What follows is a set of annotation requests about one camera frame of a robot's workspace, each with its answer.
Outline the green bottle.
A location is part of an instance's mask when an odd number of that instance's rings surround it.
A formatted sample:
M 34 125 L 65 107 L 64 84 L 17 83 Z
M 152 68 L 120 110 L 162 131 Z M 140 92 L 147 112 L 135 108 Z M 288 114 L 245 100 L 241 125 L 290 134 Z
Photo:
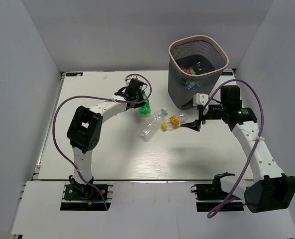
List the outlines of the green bottle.
M 145 105 L 143 105 L 143 106 L 141 106 L 139 108 L 139 113 L 143 117 L 149 117 L 150 116 L 151 108 L 150 108 L 149 100 L 146 100 Z

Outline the yellow label small bottle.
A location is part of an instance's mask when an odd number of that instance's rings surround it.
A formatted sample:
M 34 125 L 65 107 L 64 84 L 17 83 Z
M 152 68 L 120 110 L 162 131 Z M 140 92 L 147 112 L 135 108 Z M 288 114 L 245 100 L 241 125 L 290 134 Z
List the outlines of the yellow label small bottle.
M 165 122 L 161 123 L 163 131 L 177 129 L 180 125 L 187 123 L 188 117 L 185 113 L 180 113 L 169 117 Z

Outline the blue label water bottle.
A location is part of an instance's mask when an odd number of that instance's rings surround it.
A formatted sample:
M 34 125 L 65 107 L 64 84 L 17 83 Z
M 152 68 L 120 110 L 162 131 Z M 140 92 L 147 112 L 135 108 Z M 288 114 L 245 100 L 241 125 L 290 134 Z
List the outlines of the blue label water bottle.
M 185 83 L 183 84 L 183 87 L 188 90 L 196 90 L 198 88 L 198 85 L 197 83 L 193 81 L 185 81 Z

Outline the large clear crushed bottle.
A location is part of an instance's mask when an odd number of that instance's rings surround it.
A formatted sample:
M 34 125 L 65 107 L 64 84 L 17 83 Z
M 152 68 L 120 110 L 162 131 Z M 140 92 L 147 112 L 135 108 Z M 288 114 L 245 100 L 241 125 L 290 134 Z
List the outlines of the large clear crushed bottle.
M 138 136 L 143 138 L 144 141 L 148 141 L 161 127 L 167 112 L 167 107 L 162 107 L 160 110 L 155 111 L 143 124 L 138 133 Z

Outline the red label cola bottle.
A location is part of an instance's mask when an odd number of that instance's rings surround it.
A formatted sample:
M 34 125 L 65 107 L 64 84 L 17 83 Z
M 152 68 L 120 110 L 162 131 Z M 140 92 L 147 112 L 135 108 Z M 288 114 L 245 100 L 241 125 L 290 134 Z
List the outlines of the red label cola bottle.
M 189 74 L 189 75 L 196 75 L 194 69 L 192 67 L 189 67 L 189 68 L 182 68 L 182 70 L 186 73 L 186 74 Z

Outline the white cap water bottle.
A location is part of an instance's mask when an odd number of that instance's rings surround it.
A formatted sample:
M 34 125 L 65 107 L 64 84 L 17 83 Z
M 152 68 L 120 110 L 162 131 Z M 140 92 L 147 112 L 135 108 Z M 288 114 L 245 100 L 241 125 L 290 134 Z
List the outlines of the white cap water bottle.
M 196 75 L 205 74 L 209 71 L 209 69 L 210 69 L 210 67 L 209 67 L 209 63 L 207 61 L 197 62 L 195 74 Z

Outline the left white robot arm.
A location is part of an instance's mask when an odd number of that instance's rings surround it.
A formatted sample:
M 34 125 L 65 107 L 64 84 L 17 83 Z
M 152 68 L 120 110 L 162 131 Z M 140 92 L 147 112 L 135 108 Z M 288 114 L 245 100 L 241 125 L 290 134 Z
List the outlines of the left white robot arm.
M 97 146 L 102 124 L 111 117 L 131 108 L 145 105 L 142 88 L 144 83 L 136 78 L 130 79 L 127 86 L 119 89 L 111 101 L 105 101 L 91 108 L 79 106 L 67 132 L 67 138 L 74 155 L 73 175 L 69 176 L 71 185 L 83 199 L 93 194 L 92 150 Z

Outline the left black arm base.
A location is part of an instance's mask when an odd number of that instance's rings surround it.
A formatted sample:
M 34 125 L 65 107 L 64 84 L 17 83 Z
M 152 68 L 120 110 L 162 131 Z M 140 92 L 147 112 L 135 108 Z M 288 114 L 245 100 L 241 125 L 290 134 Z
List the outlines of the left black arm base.
M 112 185 L 96 184 L 99 190 L 88 184 L 79 184 L 72 175 L 64 186 L 61 211 L 107 211 L 112 201 Z

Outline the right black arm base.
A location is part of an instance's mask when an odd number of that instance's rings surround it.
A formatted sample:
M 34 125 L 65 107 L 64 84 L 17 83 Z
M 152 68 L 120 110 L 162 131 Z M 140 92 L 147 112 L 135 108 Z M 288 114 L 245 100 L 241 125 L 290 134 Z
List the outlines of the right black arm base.
M 235 174 L 228 172 L 216 174 L 211 183 L 191 186 L 191 192 L 196 195 L 197 212 L 209 212 L 226 198 L 228 193 L 222 191 L 220 183 L 221 178 L 226 176 L 235 176 Z

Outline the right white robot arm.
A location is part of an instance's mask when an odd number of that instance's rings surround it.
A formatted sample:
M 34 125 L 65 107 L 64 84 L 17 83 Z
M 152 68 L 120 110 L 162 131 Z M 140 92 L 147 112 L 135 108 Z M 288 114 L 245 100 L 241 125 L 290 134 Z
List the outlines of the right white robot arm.
M 244 108 L 238 86 L 222 86 L 220 103 L 210 105 L 207 94 L 197 93 L 193 105 L 198 119 L 183 126 L 199 131 L 207 120 L 222 120 L 240 143 L 246 157 L 246 168 L 251 168 L 253 182 L 234 173 L 216 174 L 210 184 L 196 184 L 191 191 L 198 200 L 221 199 L 222 203 L 209 212 L 212 217 L 225 204 L 240 199 L 252 213 L 282 210 L 289 207 L 295 194 L 295 177 L 287 176 L 271 155 L 261 137 L 262 125 L 251 108 Z

